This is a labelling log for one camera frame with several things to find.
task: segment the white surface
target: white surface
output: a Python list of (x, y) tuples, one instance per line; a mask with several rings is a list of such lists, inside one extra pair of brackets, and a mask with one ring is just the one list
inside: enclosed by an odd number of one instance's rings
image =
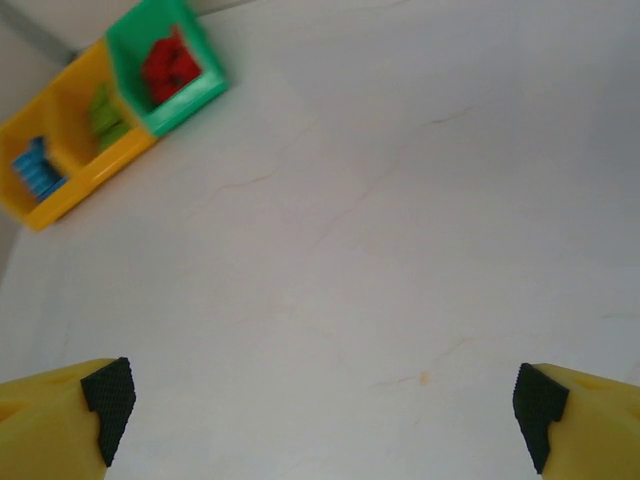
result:
[[(221, 8), (237, 0), (187, 0), (196, 11)], [(139, 0), (9, 0), (47, 31), (73, 48), (86, 48)]]
[(232, 91), (0, 292), (7, 380), (127, 355), (108, 478), (533, 479), (521, 362), (640, 379), (635, 1), (259, 1)]

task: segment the stain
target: stain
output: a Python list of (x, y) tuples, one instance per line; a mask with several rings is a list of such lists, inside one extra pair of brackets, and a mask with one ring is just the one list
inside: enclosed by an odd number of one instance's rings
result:
[(280, 172), (280, 170), (282, 170), (283, 168), (285, 168), (289, 164), (287, 158), (285, 157), (285, 153), (287, 152), (287, 150), (289, 150), (296, 143), (298, 143), (298, 141), (302, 137), (304, 137), (310, 130), (312, 130), (317, 125), (317, 123), (318, 123), (318, 119), (314, 120), (311, 123), (311, 125), (309, 125), (308, 127), (304, 128), (303, 130), (301, 130), (300, 133), (298, 133), (296, 135), (296, 137), (291, 141), (291, 143), (288, 143), (282, 149), (280, 149), (280, 151), (276, 155), (280, 156), (280, 157), (283, 157), (283, 160), (280, 162), (280, 164), (278, 164), (269, 173), (267, 173), (265, 175), (262, 175), (260, 177), (254, 178), (253, 180), (247, 180), (246, 182), (227, 183), (225, 185), (222, 185), (222, 186), (216, 188), (194, 212), (192, 212), (192, 213), (187, 215), (186, 220), (190, 220), (193, 217), (195, 217), (196, 215), (198, 215), (201, 211), (203, 211), (211, 203), (213, 203), (213, 201), (216, 199), (216, 197), (220, 193), (222, 193), (222, 192), (224, 192), (226, 190), (235, 190), (235, 189), (239, 189), (239, 188), (250, 187), (252, 185), (255, 185), (257, 183), (262, 183), (262, 182), (264, 182), (266, 180), (269, 180), (272, 177), (274, 177), (277, 173)]
[(324, 231), (322, 232), (322, 235), (320, 235), (320, 238), (318, 238), (318, 240), (316, 240), (316, 243), (313, 244), (313, 247), (311, 247), (311, 252), (313, 252), (316, 248), (318, 248), (320, 244), (324, 241), (324, 239), (327, 238), (333, 232), (334, 227), (340, 220), (342, 220), (346, 215), (353, 212), (360, 205), (362, 205), (367, 199), (367, 197), (369, 197), (369, 195), (371, 195), (371, 193), (374, 192), (387, 177), (389, 177), (391, 174), (393, 174), (396, 171), (396, 169), (400, 166), (401, 160), (402, 160), (402, 155), (401, 154), (397, 155), (395, 160), (391, 162), (389, 167), (387, 167), (387, 169), (382, 173), (382, 175), (377, 177), (371, 183), (371, 185), (369, 185), (367, 189), (358, 198), (355, 199), (351, 207), (349, 207), (347, 210), (340, 213), (338, 216), (334, 217), (329, 221)]
[(436, 363), (439, 362), (440, 360), (442, 360), (445, 357), (448, 357), (449, 355), (453, 354), (456, 350), (458, 350), (458, 348), (462, 347), (463, 345), (469, 343), (469, 342), (473, 342), (474, 340), (476, 340), (473, 337), (466, 337), (466, 338), (462, 338), (458, 343), (456, 343), (455, 345), (453, 345), (451, 348), (449, 348), (448, 350), (446, 350), (444, 353), (441, 353), (440, 355), (438, 355), (438, 357), (436, 358)]
[(416, 378), (416, 377), (415, 376), (403, 377), (403, 378), (401, 378), (399, 380), (391, 380), (389, 382), (374, 383), (373, 385), (371, 385), (371, 388), (391, 387), (393, 385), (398, 385), (399, 383), (408, 382), (409, 380), (413, 380), (414, 378)]
[(456, 120), (460, 117), (463, 117), (464, 115), (466, 115), (467, 113), (469, 113), (471, 111), (473, 107), (467, 107), (464, 110), (461, 110), (457, 113), (454, 113), (453, 115), (449, 115), (446, 118), (441, 118), (439, 120), (433, 120), (431, 122), (432, 125), (442, 125), (443, 123), (447, 123), (450, 122), (451, 120)]
[(640, 320), (640, 315), (633, 312), (613, 312), (600, 317), (601, 320)]

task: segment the red toy piece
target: red toy piece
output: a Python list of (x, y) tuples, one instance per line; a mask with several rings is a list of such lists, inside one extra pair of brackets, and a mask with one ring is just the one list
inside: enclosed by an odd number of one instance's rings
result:
[(151, 91), (151, 98), (162, 104), (195, 80), (202, 69), (195, 62), (177, 27), (169, 38), (158, 40), (142, 66), (142, 75)]

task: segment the green toy piece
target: green toy piece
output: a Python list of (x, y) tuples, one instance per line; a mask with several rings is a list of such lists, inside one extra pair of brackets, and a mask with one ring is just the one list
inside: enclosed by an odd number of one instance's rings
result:
[(117, 142), (129, 130), (129, 125), (111, 102), (112, 93), (106, 84), (96, 90), (89, 105), (91, 131), (98, 139), (100, 153)]

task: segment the green block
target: green block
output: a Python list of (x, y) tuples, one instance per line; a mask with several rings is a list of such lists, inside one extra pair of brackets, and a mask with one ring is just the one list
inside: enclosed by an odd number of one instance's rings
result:
[(122, 115), (111, 104), (104, 104), (96, 110), (89, 112), (91, 118), (91, 131), (94, 135), (100, 135), (118, 123), (122, 123)]
[(125, 123), (118, 123), (104, 132), (98, 141), (98, 149), (100, 152), (104, 152), (111, 145), (120, 140), (130, 130), (129, 126)]
[[(140, 72), (153, 44), (169, 37), (173, 25), (178, 26), (202, 75), (156, 106)], [(120, 94), (157, 137), (176, 128), (228, 88), (220, 62), (183, 0), (143, 0), (113, 25), (106, 37)]]
[(91, 99), (91, 105), (89, 106), (89, 111), (94, 112), (99, 110), (102, 106), (109, 103), (109, 89), (106, 84), (102, 84), (96, 90), (96, 93), (93, 94), (93, 98)]

